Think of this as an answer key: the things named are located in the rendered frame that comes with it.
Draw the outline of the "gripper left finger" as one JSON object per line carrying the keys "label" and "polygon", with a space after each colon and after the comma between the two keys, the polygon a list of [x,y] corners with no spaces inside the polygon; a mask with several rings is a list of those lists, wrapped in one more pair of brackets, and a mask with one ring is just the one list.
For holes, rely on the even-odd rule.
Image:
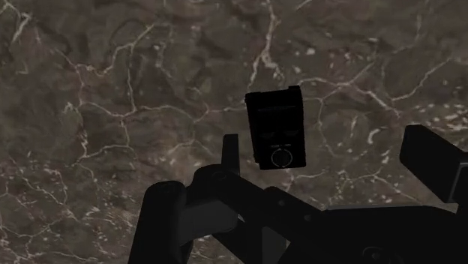
{"label": "gripper left finger", "polygon": [[309,228],[320,212],[239,173],[239,139],[223,137],[221,162],[184,186],[160,181],[145,191],[127,264],[188,264],[195,239],[214,236],[244,264],[323,264]]}

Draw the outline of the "black remote control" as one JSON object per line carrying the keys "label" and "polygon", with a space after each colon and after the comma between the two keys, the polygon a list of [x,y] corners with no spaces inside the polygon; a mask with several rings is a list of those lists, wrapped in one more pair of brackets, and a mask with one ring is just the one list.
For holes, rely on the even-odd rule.
{"label": "black remote control", "polygon": [[254,161],[261,170],[306,166],[304,105],[298,85],[245,95]]}

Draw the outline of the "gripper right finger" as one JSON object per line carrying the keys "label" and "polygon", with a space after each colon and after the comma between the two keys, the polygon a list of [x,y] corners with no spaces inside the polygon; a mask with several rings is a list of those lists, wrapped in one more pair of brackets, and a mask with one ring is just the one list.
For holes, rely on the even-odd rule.
{"label": "gripper right finger", "polygon": [[439,200],[468,213],[468,151],[422,124],[410,124],[404,129],[399,160]]}

